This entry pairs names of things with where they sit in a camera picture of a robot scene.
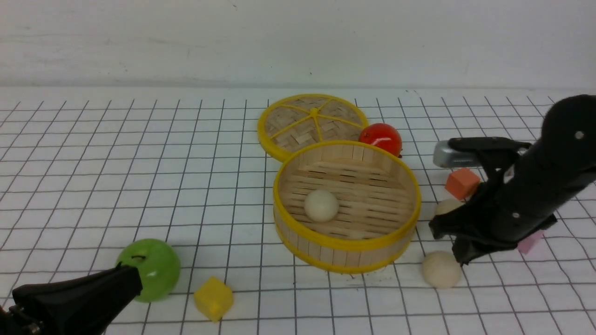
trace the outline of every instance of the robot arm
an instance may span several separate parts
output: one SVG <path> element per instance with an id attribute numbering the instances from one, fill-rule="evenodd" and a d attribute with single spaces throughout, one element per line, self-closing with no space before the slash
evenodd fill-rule
<path id="1" fill-rule="evenodd" d="M 553 213 L 596 180 L 596 96 L 554 104 L 533 145 L 506 138 L 453 138 L 437 143 L 434 163 L 481 166 L 488 176 L 465 205 L 430 221 L 434 238 L 455 236 L 452 251 L 460 264 L 515 249 L 527 236 L 553 225 Z"/>
<path id="2" fill-rule="evenodd" d="M 87 277 L 13 290 L 0 308 L 1 335 L 100 335 L 142 290 L 136 268 L 118 265 Z"/>

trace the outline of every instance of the yellow sponge block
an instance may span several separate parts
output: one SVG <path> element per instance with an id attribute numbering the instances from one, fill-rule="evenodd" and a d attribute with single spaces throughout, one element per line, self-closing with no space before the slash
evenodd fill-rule
<path id="1" fill-rule="evenodd" d="M 198 311 L 213 322 L 221 320 L 234 303 L 232 290 L 215 277 L 209 278 L 193 297 Z"/>

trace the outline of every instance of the bamboo steamer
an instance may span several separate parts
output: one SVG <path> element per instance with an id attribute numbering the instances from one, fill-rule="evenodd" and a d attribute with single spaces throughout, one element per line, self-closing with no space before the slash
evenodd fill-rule
<path id="1" fill-rule="evenodd" d="M 339 213 L 312 222 L 303 208 L 318 189 L 333 193 Z M 274 220 L 285 246 L 321 269 L 355 274 L 396 260 L 414 233 L 420 189 L 397 157 L 355 141 L 320 142 L 292 154 L 275 178 Z"/>
<path id="2" fill-rule="evenodd" d="M 357 141 L 367 126 L 363 112 L 346 100 L 324 94 L 302 94 L 269 106 L 259 118 L 257 135 L 265 152 L 283 163 L 312 144 Z"/>

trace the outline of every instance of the white ball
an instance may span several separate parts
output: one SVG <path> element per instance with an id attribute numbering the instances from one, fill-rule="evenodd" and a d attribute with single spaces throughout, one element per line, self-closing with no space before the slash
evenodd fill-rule
<path id="1" fill-rule="evenodd" d="M 437 289 L 449 289 L 461 278 L 461 266 L 450 252 L 429 253 L 422 262 L 424 281 Z"/>
<path id="2" fill-rule="evenodd" d="M 314 222 L 331 221 L 339 211 L 337 198 L 326 190 L 312 191 L 304 200 L 306 216 Z"/>
<path id="3" fill-rule="evenodd" d="M 435 215 L 442 215 L 451 212 L 452 210 L 463 206 L 464 203 L 456 199 L 443 200 L 437 204 L 437 208 L 434 210 Z"/>

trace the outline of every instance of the white backdrop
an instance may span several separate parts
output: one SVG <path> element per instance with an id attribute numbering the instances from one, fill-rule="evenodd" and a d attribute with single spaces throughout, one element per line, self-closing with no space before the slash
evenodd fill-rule
<path id="1" fill-rule="evenodd" d="M 2 0 L 0 85 L 596 87 L 595 0 Z"/>

